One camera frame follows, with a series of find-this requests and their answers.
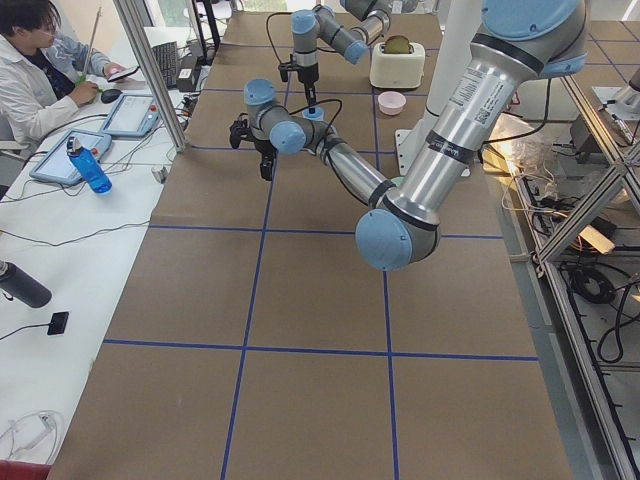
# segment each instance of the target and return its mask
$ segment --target blue water bottle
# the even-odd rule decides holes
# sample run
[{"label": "blue water bottle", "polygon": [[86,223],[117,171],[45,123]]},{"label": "blue water bottle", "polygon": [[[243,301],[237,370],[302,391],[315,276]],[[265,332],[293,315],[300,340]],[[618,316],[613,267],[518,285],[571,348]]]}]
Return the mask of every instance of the blue water bottle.
[{"label": "blue water bottle", "polygon": [[108,193],[111,190],[109,177],[102,171],[91,152],[82,146],[80,139],[73,135],[67,140],[67,155],[82,178],[89,184],[91,190],[100,194]]}]

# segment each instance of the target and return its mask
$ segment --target black shirt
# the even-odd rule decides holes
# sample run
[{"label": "black shirt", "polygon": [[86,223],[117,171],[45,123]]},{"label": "black shirt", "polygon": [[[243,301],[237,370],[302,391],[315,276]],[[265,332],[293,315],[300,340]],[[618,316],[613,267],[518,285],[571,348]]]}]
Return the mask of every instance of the black shirt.
[{"label": "black shirt", "polygon": [[51,62],[47,60],[41,50],[38,50],[35,55],[25,55],[25,58],[44,72],[58,100],[73,92],[74,83],[64,73],[51,65]]}]

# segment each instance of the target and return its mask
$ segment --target white lab coat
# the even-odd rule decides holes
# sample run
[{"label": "white lab coat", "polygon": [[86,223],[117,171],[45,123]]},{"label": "white lab coat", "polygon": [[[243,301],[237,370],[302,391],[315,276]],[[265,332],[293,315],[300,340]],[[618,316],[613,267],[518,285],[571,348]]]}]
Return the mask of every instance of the white lab coat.
[{"label": "white lab coat", "polygon": [[[72,82],[80,77],[89,47],[57,34],[54,44],[42,52]],[[106,55],[94,51],[89,72],[103,75]],[[68,96],[58,100],[46,75],[0,35],[0,114],[11,125],[17,142],[37,145],[51,130],[68,122],[78,106]]]}]

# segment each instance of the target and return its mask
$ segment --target computer mouse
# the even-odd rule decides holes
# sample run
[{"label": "computer mouse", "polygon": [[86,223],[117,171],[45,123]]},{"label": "computer mouse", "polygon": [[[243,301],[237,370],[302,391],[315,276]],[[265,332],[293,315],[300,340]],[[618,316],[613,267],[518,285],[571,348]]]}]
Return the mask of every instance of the computer mouse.
[{"label": "computer mouse", "polygon": [[118,90],[117,88],[110,88],[102,92],[102,95],[100,95],[100,100],[102,100],[102,103],[111,103],[115,102],[120,95],[122,95],[122,90]]}]

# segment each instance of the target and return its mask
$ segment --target hand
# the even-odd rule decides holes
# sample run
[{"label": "hand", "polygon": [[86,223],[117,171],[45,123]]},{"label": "hand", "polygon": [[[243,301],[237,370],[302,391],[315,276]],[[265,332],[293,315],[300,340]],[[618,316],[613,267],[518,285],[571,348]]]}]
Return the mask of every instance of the hand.
[{"label": "hand", "polygon": [[76,85],[73,92],[69,94],[71,100],[76,102],[76,105],[81,106],[85,103],[89,103],[96,98],[98,94],[98,85],[93,82],[82,82]]},{"label": "hand", "polygon": [[[110,63],[107,63],[102,70],[103,70],[105,78],[108,79],[114,73],[118,73],[118,72],[121,72],[123,70],[126,70],[126,68],[124,68],[122,65],[120,65],[118,63],[110,62]],[[125,80],[126,80],[125,78],[122,78],[120,80],[116,80],[116,83],[120,83],[120,82],[123,82]]]}]

